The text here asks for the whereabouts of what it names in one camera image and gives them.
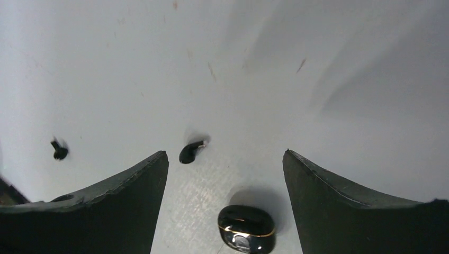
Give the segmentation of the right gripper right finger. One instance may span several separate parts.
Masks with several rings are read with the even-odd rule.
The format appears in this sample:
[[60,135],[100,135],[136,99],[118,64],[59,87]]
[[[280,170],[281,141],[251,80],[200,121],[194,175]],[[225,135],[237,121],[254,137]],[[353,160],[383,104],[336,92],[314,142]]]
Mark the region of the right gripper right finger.
[[293,150],[282,163],[303,253],[448,253],[448,200],[378,192]]

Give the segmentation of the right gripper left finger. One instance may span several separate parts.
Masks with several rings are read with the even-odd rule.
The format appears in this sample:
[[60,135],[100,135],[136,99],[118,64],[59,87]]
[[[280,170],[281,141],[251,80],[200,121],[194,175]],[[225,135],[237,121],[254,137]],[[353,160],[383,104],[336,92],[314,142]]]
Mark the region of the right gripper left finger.
[[150,253],[168,168],[158,151],[52,201],[1,206],[1,253]]

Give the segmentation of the black earbud charging case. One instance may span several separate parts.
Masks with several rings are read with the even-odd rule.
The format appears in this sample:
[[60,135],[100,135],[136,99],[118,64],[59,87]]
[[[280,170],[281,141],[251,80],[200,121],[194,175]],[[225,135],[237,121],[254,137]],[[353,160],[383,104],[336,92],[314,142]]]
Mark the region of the black earbud charging case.
[[257,207],[228,205],[219,212],[217,225],[223,242],[233,250],[271,253],[275,248],[275,222]]

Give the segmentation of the black earbud lower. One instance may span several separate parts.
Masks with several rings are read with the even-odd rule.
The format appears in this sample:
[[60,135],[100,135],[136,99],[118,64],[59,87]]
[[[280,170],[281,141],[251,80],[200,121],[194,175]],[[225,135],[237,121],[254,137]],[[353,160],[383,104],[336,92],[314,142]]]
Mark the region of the black earbud lower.
[[53,158],[55,160],[61,161],[68,156],[69,148],[65,140],[59,140],[56,137],[53,137],[50,144],[55,150],[53,153]]

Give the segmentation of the black earbud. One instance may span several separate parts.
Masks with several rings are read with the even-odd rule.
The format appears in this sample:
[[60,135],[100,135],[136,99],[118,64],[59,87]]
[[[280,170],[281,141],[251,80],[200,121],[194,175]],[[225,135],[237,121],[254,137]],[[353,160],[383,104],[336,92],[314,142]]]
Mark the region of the black earbud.
[[190,164],[196,159],[200,149],[207,145],[207,140],[201,140],[186,145],[179,154],[179,161],[182,164]]
[[55,150],[53,153],[53,158],[55,160],[61,161],[68,156],[69,148],[65,140],[59,140],[56,137],[53,137],[50,144]]

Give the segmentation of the black earbud upper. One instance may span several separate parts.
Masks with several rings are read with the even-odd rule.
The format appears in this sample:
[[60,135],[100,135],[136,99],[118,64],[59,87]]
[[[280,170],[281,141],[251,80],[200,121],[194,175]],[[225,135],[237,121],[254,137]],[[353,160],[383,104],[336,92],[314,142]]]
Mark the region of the black earbud upper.
[[200,149],[207,145],[207,140],[201,140],[186,145],[179,154],[179,161],[182,164],[190,164],[196,159]]

